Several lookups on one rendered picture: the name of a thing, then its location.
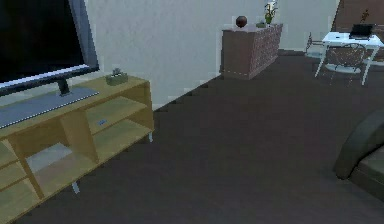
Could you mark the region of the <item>green tissue box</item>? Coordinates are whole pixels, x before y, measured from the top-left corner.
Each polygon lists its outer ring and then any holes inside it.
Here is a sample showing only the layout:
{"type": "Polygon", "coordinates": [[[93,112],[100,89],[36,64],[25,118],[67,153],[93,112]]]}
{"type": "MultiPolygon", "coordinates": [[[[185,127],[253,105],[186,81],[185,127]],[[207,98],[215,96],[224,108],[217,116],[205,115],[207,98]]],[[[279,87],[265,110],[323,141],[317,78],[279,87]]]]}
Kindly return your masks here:
{"type": "Polygon", "coordinates": [[[106,83],[110,86],[116,86],[128,81],[128,75],[121,69],[115,68],[111,75],[105,77],[106,83]]]}

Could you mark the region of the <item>brown chest of drawers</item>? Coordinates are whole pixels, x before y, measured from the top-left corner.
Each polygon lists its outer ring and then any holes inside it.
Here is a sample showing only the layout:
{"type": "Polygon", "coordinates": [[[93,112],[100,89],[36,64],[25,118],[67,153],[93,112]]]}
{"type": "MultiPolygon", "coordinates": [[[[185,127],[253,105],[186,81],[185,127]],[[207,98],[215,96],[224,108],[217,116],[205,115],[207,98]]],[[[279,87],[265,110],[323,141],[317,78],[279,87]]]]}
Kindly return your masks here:
{"type": "Polygon", "coordinates": [[[282,24],[258,28],[224,29],[220,73],[224,77],[250,80],[271,65],[278,57],[282,24]]]}

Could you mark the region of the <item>wooden television stand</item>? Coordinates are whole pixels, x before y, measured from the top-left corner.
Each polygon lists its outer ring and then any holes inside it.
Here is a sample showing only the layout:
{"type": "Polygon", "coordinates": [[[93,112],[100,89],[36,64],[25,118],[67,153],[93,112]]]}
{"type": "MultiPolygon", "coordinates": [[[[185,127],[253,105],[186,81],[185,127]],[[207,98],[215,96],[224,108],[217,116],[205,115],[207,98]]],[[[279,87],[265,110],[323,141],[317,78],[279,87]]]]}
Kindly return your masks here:
{"type": "Polygon", "coordinates": [[[65,105],[57,93],[0,108],[0,224],[11,224],[118,155],[151,139],[150,82],[104,77],[75,85],[65,105]]]}

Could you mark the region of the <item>potted house plant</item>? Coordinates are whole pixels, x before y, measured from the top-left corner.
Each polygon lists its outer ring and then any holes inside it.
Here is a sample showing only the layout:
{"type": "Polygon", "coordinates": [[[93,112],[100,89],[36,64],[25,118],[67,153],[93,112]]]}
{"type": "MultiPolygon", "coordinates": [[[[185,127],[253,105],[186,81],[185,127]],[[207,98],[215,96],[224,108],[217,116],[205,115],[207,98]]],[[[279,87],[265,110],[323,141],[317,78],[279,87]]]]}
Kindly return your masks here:
{"type": "Polygon", "coordinates": [[[276,10],[277,10],[276,4],[277,4],[276,1],[271,1],[271,2],[268,2],[265,5],[265,15],[264,15],[264,18],[265,18],[265,22],[267,24],[271,24],[272,23],[272,20],[273,20],[273,18],[275,16],[275,13],[276,13],[276,10]]]}

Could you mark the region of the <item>white desk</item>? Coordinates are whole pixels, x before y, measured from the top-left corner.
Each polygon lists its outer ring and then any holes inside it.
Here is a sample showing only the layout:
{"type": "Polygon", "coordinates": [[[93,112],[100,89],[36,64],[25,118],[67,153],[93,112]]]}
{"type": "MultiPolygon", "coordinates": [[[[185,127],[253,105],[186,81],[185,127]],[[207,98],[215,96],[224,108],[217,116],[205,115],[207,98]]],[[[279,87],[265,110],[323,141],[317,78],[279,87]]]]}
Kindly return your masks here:
{"type": "Polygon", "coordinates": [[[324,65],[325,54],[327,49],[331,46],[342,46],[344,44],[349,44],[349,43],[362,44],[367,49],[366,56],[363,61],[364,65],[363,65],[362,80],[361,80],[361,85],[364,86],[368,78],[369,69],[373,64],[373,59],[379,52],[379,49],[384,48],[384,43],[379,39],[377,35],[371,35],[371,37],[367,40],[358,40],[358,39],[350,39],[349,33],[329,32],[322,40],[322,45],[324,46],[324,49],[321,53],[320,63],[315,72],[315,77],[319,75],[320,70],[324,65]]]}

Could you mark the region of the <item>black television set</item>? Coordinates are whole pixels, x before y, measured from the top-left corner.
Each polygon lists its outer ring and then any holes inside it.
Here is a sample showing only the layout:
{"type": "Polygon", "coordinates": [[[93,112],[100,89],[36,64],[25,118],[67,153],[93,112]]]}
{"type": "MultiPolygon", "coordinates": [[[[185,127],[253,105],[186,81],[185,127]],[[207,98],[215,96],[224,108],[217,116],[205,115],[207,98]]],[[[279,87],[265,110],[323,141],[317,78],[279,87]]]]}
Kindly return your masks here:
{"type": "Polygon", "coordinates": [[[0,129],[95,96],[67,80],[99,69],[86,0],[0,0],[0,97],[55,83],[0,109],[0,129]]]}

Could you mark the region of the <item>dark grey sofa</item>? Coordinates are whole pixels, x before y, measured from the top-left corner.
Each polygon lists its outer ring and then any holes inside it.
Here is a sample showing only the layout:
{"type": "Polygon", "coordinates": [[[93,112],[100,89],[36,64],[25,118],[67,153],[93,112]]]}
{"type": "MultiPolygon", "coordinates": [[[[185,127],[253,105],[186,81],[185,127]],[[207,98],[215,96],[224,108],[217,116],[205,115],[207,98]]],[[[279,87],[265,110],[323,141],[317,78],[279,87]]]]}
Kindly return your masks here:
{"type": "Polygon", "coordinates": [[[350,180],[384,202],[384,109],[368,115],[351,132],[333,171],[338,179],[350,180]]]}

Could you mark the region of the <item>black laptop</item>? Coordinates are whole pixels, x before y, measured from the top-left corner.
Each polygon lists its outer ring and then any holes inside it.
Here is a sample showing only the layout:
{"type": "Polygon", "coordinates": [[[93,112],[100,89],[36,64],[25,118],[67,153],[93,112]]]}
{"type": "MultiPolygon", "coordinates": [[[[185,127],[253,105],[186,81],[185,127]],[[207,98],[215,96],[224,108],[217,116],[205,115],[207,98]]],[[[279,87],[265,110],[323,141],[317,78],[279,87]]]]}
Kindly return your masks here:
{"type": "Polygon", "coordinates": [[[354,24],[349,34],[349,38],[367,40],[371,37],[374,27],[374,24],[354,24]]]}

